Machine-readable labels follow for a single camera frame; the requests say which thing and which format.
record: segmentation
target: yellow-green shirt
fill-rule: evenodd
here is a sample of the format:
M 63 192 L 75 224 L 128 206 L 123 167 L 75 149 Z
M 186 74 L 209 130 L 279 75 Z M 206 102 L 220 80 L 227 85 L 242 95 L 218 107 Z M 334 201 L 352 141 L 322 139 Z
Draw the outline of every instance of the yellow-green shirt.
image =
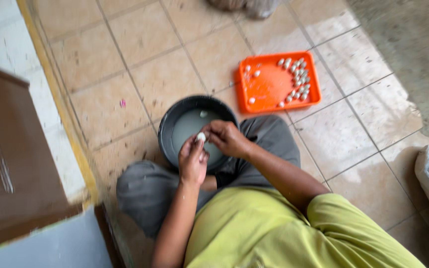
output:
M 307 217 L 278 191 L 227 188 L 196 214 L 184 266 L 424 268 L 340 195 L 315 197 Z

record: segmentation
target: plastic tray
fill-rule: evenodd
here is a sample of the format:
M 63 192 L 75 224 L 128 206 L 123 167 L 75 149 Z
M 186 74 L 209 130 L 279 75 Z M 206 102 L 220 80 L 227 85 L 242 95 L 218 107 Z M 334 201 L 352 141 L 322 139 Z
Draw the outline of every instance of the plastic tray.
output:
M 283 66 L 277 66 L 280 59 L 291 58 L 291 65 L 300 58 L 306 62 L 305 69 L 309 70 L 310 89 L 306 100 L 292 100 L 286 102 L 285 99 L 293 90 L 300 86 L 295 86 L 293 82 L 294 75 Z M 261 73 L 258 77 L 253 74 L 256 70 Z M 250 56 L 239 64 L 239 75 L 241 83 L 237 87 L 237 97 L 239 108 L 243 113 L 261 113 L 293 109 L 318 104 L 321 101 L 319 80 L 314 66 L 314 58 L 308 51 L 288 52 L 272 55 Z M 253 104 L 249 103 L 250 98 L 255 98 Z M 278 104 L 284 101 L 284 107 L 278 107 Z

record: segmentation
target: water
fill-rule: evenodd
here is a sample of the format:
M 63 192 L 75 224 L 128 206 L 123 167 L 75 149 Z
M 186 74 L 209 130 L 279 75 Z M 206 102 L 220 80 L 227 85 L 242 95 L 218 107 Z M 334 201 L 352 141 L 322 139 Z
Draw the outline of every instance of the water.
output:
M 201 111 L 208 112 L 208 115 L 205 118 L 201 118 Z M 172 131 L 172 143 L 175 152 L 178 153 L 180 151 L 183 143 L 185 143 L 189 136 L 198 133 L 204 125 L 216 119 L 221 118 L 210 110 L 194 109 L 182 114 L 176 121 Z M 203 148 L 210 153 L 208 165 L 216 163 L 223 156 L 223 153 L 214 144 L 205 143 Z

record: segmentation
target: brown door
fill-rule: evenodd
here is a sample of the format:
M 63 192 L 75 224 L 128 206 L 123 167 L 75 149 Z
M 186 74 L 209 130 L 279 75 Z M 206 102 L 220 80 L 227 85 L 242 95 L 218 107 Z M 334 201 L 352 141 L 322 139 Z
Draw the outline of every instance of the brown door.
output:
M 0 72 L 0 243 L 69 210 L 28 88 Z

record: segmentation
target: black bowl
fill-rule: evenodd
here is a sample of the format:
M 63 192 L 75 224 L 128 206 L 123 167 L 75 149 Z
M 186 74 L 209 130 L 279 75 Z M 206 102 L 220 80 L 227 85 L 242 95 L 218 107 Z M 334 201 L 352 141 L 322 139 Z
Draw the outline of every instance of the black bowl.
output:
M 193 109 L 211 110 L 223 120 L 231 121 L 239 128 L 235 114 L 221 100 L 208 96 L 190 96 L 178 101 L 165 113 L 158 128 L 158 145 L 160 146 L 160 150 L 170 165 L 176 170 L 178 170 L 178 152 L 175 151 L 172 144 L 173 127 L 182 114 Z M 223 155 L 220 160 L 208 165 L 207 173 L 214 174 L 230 160 L 230 157 Z

